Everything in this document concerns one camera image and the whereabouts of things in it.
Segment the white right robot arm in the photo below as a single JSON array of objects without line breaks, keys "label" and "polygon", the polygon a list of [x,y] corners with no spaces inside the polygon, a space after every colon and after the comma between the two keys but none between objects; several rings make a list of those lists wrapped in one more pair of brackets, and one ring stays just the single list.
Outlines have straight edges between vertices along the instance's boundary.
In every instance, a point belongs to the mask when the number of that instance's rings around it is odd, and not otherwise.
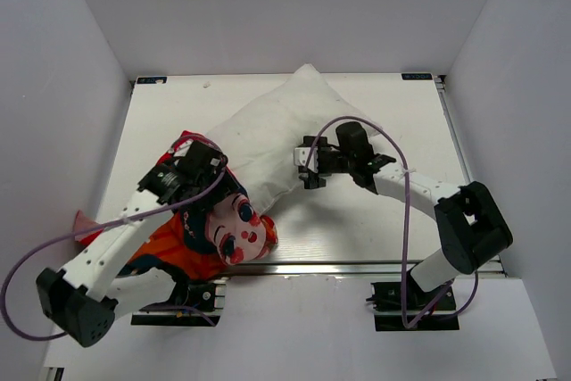
[{"label": "white right robot arm", "polygon": [[432,218],[440,248],[402,277],[404,301],[424,308],[435,293],[460,275],[471,275],[513,243],[513,235],[486,185],[453,185],[411,170],[404,158],[378,153],[368,139],[368,122],[335,120],[337,141],[323,132],[306,136],[294,149],[294,166],[307,189],[326,185],[327,177],[346,174],[374,195],[401,201]]}]

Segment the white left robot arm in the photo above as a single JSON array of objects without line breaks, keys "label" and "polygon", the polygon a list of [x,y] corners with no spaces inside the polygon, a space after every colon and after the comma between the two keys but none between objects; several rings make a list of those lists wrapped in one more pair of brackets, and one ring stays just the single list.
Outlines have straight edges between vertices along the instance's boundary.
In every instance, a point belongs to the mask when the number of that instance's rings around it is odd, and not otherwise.
[{"label": "white left robot arm", "polygon": [[81,346],[90,347],[129,313],[183,306],[189,281],[173,263],[159,262],[130,275],[122,270],[174,210],[203,211],[213,205],[227,162],[216,145],[194,141],[184,156],[154,165],[138,182],[117,225],[104,228],[60,269],[39,274],[44,314]]}]

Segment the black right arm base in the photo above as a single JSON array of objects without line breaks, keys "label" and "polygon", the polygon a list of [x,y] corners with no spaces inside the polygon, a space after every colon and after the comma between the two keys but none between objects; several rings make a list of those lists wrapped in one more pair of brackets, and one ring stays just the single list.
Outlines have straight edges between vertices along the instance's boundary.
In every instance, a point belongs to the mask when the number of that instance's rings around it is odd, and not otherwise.
[{"label": "black right arm base", "polygon": [[[439,290],[425,293],[407,289],[407,321],[411,322],[416,316],[421,318],[410,331],[441,332],[458,331],[459,316],[456,314],[457,304],[454,293],[448,287],[444,295],[431,305]],[[401,317],[401,283],[376,282],[371,284],[371,296],[366,303],[372,307],[375,330],[377,332],[405,332],[407,328]]]}]

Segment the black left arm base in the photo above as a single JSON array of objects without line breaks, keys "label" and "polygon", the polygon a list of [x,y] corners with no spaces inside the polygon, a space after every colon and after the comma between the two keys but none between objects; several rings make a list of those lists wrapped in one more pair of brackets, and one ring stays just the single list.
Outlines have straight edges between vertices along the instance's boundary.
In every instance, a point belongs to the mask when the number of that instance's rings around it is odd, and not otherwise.
[{"label": "black left arm base", "polygon": [[216,327],[225,306],[226,278],[187,280],[166,302],[134,312],[130,324],[140,327]]}]

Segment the white pillow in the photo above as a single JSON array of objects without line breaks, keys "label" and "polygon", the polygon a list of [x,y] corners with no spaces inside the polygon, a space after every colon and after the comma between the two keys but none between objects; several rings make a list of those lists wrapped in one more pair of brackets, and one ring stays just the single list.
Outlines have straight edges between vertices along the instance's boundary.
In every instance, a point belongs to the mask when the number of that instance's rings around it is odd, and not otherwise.
[{"label": "white pillow", "polygon": [[311,64],[304,64],[283,85],[256,97],[207,132],[228,158],[228,167],[259,213],[267,212],[302,182],[294,148],[315,136],[332,119],[365,118]]}]

